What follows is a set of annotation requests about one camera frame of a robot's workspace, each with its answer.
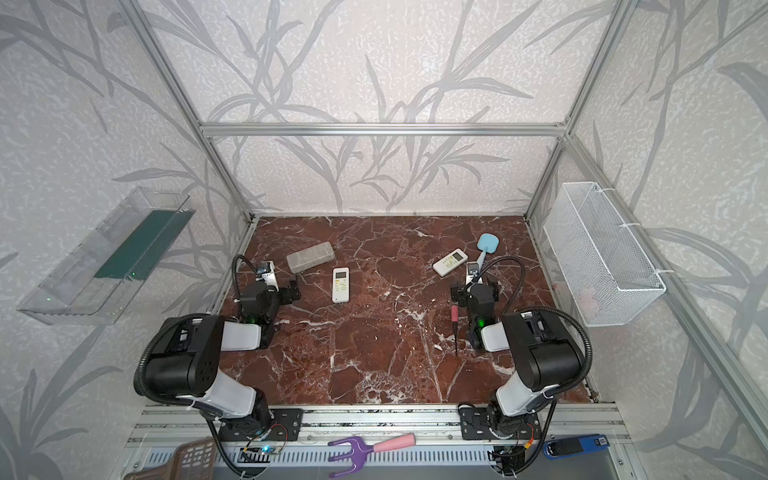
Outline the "pink handled screwdriver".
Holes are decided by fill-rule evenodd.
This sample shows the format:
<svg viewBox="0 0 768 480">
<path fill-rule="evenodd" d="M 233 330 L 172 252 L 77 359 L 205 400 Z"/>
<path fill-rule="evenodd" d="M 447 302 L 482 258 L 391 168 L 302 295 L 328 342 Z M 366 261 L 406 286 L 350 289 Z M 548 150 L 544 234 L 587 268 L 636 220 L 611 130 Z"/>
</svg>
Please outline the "pink handled screwdriver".
<svg viewBox="0 0 768 480">
<path fill-rule="evenodd" d="M 459 306 L 454 304 L 451 306 L 450 309 L 450 315 L 451 315 L 451 325 L 452 325 L 452 332 L 453 332 L 453 340 L 454 340 L 454 355 L 458 356 L 458 340 L 459 340 Z"/>
</svg>

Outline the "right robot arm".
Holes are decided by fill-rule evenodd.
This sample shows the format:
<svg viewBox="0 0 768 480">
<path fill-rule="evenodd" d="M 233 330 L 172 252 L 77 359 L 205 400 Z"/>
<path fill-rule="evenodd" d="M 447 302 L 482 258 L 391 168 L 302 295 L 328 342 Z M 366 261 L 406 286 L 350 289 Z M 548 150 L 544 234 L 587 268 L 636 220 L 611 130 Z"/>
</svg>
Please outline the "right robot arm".
<svg viewBox="0 0 768 480">
<path fill-rule="evenodd" d="M 464 440 L 509 440 L 542 435 L 538 412 L 580 385 L 591 370 L 594 349 L 586 329 L 570 314 L 548 306 L 490 315 L 494 286 L 456 283 L 450 289 L 451 321 L 467 311 L 468 337 L 481 352 L 510 353 L 515 371 L 487 406 L 461 403 L 457 410 Z"/>
</svg>

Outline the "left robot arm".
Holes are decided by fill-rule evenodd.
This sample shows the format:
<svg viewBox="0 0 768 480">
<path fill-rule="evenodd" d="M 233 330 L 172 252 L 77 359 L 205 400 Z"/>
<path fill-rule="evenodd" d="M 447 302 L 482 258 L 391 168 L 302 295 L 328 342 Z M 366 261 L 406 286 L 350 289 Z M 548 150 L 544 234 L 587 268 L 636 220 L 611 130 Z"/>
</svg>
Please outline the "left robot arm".
<svg viewBox="0 0 768 480">
<path fill-rule="evenodd" d="M 266 394 L 246 386 L 220 368 L 224 352 L 268 348 L 279 330 L 281 306 L 301 298 L 296 280 L 279 288 L 258 280 L 244 291 L 238 305 L 241 323 L 218 314 L 188 314 L 167 319 L 150 340 L 134 375 L 135 391 L 156 403 L 191 407 L 227 441 L 298 439 L 303 410 L 272 409 Z"/>
</svg>

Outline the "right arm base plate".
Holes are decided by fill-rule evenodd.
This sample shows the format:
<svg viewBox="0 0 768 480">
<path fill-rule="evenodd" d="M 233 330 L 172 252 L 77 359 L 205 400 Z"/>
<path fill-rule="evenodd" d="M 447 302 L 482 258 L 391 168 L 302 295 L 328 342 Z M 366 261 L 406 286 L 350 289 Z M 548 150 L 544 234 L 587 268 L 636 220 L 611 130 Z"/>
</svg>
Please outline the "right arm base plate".
<svg viewBox="0 0 768 480">
<path fill-rule="evenodd" d="M 541 438 L 541 423 L 536 413 L 507 416 L 495 403 L 485 406 L 460 403 L 457 412 L 463 440 L 529 442 Z"/>
</svg>

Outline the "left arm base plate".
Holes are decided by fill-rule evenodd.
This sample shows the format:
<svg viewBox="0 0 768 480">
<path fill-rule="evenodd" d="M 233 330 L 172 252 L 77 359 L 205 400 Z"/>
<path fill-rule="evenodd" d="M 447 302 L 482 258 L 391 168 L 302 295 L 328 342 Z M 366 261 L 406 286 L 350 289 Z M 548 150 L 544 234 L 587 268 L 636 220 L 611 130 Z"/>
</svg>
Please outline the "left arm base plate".
<svg viewBox="0 0 768 480">
<path fill-rule="evenodd" d="M 223 442 L 298 440 L 304 410 L 301 408 L 275 408 L 265 420 L 254 415 L 237 419 L 225 419 L 218 431 Z"/>
</svg>

